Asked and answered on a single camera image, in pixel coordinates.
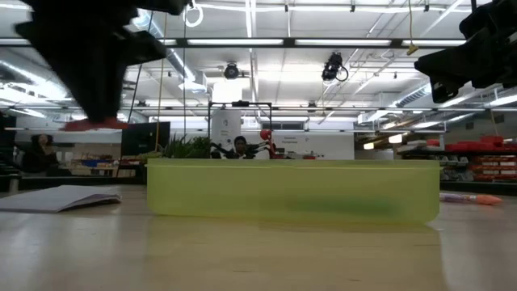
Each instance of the ceiling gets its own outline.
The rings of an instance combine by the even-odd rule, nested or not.
[[[332,11],[339,6],[349,6],[351,1],[329,0],[289,0],[289,6],[299,7],[306,11],[263,11],[268,8],[284,7],[284,0],[256,0],[255,21],[252,28],[246,27],[246,12],[228,11],[225,9],[245,8],[248,0],[233,1],[196,1],[199,5],[218,6],[213,9],[203,8],[203,21],[196,27],[186,27],[181,17],[155,13],[153,20],[164,31],[167,38],[246,38],[250,37],[318,37],[318,38],[408,38],[410,35],[410,14],[385,13],[386,7],[408,7],[405,0],[357,0],[357,10],[354,13]],[[470,2],[463,1],[452,13],[441,19],[443,9],[455,3],[454,0],[430,0],[433,8],[428,12],[413,11],[412,33],[414,37],[452,38],[460,39],[462,35],[458,26],[470,10]],[[477,1],[478,4],[489,2]],[[425,1],[413,0],[412,6],[422,7]],[[15,23],[28,20],[27,11],[12,9],[13,5],[23,5],[18,1],[0,0],[0,37],[19,37],[12,29]],[[194,22],[195,11],[188,18]],[[353,48],[254,48],[252,52],[254,75],[257,81],[257,95],[253,96],[249,78],[239,78],[243,87],[243,99],[260,102],[272,102],[276,105],[306,106],[308,102],[317,102],[319,106],[388,106],[400,94],[410,88],[427,82],[425,75],[413,68],[413,62],[418,57],[433,53],[435,50],[420,49],[410,57],[404,49],[359,49]],[[32,48],[0,48],[2,54],[14,52],[37,64],[41,68],[47,65]],[[185,60],[193,70],[206,74],[208,86],[223,81],[221,66],[228,62],[236,62],[241,71],[250,72],[250,50],[247,48],[176,48],[175,52]],[[321,79],[323,64],[332,52],[340,52],[350,77],[345,82],[327,88]],[[188,106],[207,104],[208,94],[183,92],[182,84],[175,69],[168,61],[153,61],[143,65],[140,79],[137,79],[138,66],[128,68],[127,80],[138,82],[136,99],[146,100],[148,104],[156,105],[161,96],[162,104]],[[467,86],[463,93],[472,88]],[[130,104],[134,91],[124,92],[124,104]],[[419,100],[420,107],[434,107],[430,96]],[[336,112],[336,116],[357,116],[360,112]],[[147,111],[148,116],[157,112]],[[164,115],[182,115],[182,111],[162,111]],[[203,111],[188,111],[188,115],[203,115]]]

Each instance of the yellow-green plastic bin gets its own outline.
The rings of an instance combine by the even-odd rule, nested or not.
[[[299,223],[422,223],[439,211],[436,161],[150,159],[156,214]]]

